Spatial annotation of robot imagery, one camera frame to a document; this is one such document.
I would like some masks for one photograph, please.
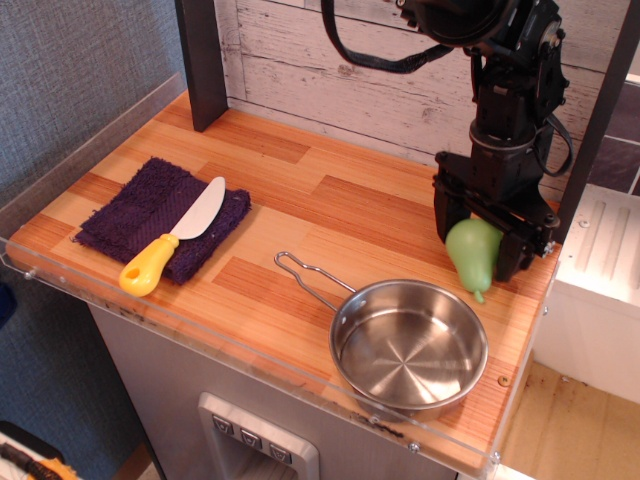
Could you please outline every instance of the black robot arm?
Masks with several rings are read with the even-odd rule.
[[[534,256],[553,250],[559,220],[539,193],[544,174],[571,166],[571,138],[553,115],[569,82],[562,75],[564,32],[553,0],[397,0],[402,17],[439,45],[398,61],[352,52],[340,42],[333,0],[321,0],[325,28],[349,62],[410,73],[453,48],[470,57],[476,118],[470,157],[436,155],[435,211],[438,235],[471,212],[503,233],[496,280],[509,281]],[[558,171],[547,168],[554,132],[568,145]]]

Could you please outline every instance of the green pear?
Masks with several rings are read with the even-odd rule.
[[[491,287],[501,240],[502,232],[480,218],[462,220],[447,234],[447,253],[462,286],[480,303]]]

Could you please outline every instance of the black metal frame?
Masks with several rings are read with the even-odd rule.
[[[582,192],[587,185],[589,172],[600,149],[600,144],[609,126],[609,120],[618,102],[620,91],[624,85],[633,56],[640,41],[640,0],[631,0],[624,23],[620,29],[618,42],[611,55],[609,68],[604,76],[598,99],[593,108],[593,113],[580,152],[576,157],[576,164],[571,172],[571,177],[562,196],[558,217],[560,227],[557,230],[557,241],[562,243],[569,233],[571,221],[576,213]]]
[[[203,132],[222,115],[227,90],[213,0],[176,0],[193,128]]]
[[[176,0],[176,10],[193,126],[196,131],[202,132],[229,108],[215,6],[213,0]],[[639,24],[640,0],[631,0],[582,148],[562,197],[558,212],[561,225],[554,235],[559,243],[567,236],[629,71],[640,38]]]

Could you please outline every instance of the purple cloth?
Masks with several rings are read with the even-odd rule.
[[[154,157],[111,202],[80,225],[75,241],[129,263],[149,243],[169,233],[206,187],[186,170]],[[249,192],[227,190],[215,220],[199,237],[180,241],[163,275],[180,285],[193,277],[250,209]]]

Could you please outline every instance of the yellow object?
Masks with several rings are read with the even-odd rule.
[[[120,273],[120,288],[136,297],[151,293],[179,244],[178,237],[170,233],[155,239],[124,267]]]
[[[47,467],[49,470],[56,472],[62,480],[77,480],[78,476],[76,472],[69,466],[62,463],[57,458],[45,458],[41,462],[41,465]],[[34,480],[33,476],[29,475],[27,480]]]

